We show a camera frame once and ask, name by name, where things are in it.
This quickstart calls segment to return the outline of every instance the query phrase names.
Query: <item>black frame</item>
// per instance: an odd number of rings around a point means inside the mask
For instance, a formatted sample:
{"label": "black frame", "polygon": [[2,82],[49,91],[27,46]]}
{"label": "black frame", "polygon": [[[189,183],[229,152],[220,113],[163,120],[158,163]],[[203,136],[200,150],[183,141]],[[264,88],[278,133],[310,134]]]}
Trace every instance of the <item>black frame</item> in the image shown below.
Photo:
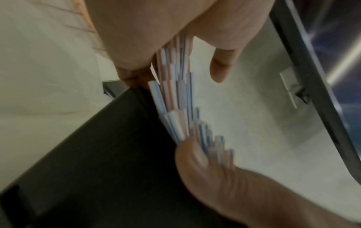
{"label": "black frame", "polygon": [[298,12],[291,0],[276,0],[270,18],[294,64],[297,77],[309,93],[332,141],[352,177],[361,184],[361,158],[345,127],[339,106],[319,61],[306,37]]}

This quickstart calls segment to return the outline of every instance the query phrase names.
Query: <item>hand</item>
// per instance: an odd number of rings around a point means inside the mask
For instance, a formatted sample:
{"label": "hand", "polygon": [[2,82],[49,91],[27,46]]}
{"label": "hand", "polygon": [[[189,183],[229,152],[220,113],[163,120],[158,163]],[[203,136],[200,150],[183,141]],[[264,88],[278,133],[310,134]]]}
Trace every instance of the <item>hand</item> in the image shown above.
{"label": "hand", "polygon": [[208,160],[196,141],[178,146],[175,160],[180,178],[195,198],[250,228],[356,228],[263,175],[232,171]]}
{"label": "hand", "polygon": [[210,74],[222,82],[261,29],[274,0],[85,2],[120,79],[129,86],[147,87],[153,80],[150,63],[154,54],[181,31],[217,48]]}

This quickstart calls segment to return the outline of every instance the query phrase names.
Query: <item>gray floor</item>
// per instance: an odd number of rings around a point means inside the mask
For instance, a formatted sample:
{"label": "gray floor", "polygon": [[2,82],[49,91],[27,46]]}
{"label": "gray floor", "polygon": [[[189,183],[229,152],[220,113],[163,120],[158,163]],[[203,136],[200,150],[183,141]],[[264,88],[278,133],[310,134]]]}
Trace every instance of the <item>gray floor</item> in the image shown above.
{"label": "gray floor", "polygon": [[196,105],[236,151],[237,166],[270,176],[345,217],[361,220],[351,177],[312,105],[295,109],[279,72],[291,62],[270,21],[221,85],[209,77],[214,48],[194,40]]}

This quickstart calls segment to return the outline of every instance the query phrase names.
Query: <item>bundle of straws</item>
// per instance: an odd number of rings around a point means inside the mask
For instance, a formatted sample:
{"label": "bundle of straws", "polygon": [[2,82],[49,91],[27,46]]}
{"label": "bundle of straws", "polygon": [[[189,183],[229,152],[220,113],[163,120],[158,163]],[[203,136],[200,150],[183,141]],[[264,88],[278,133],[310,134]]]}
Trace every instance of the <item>bundle of straws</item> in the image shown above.
{"label": "bundle of straws", "polygon": [[157,81],[149,82],[159,118],[176,144],[195,138],[203,152],[219,164],[234,169],[234,152],[225,149],[224,137],[215,136],[211,126],[200,120],[193,107],[193,73],[190,72],[191,38],[176,35],[156,53]]}

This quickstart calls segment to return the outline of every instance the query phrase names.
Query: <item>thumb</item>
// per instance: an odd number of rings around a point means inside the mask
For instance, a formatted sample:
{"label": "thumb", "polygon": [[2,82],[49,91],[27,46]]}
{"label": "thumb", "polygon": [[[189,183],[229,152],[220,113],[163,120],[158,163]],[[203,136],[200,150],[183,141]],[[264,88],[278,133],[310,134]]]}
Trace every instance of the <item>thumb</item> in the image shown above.
{"label": "thumb", "polygon": [[175,160],[191,194],[231,220],[249,227],[269,227],[279,223],[279,215],[284,216],[286,209],[293,209],[293,192],[263,175],[218,165],[204,155],[194,140],[177,147]]}
{"label": "thumb", "polygon": [[221,83],[231,72],[243,48],[235,50],[216,49],[209,68],[212,79]]}

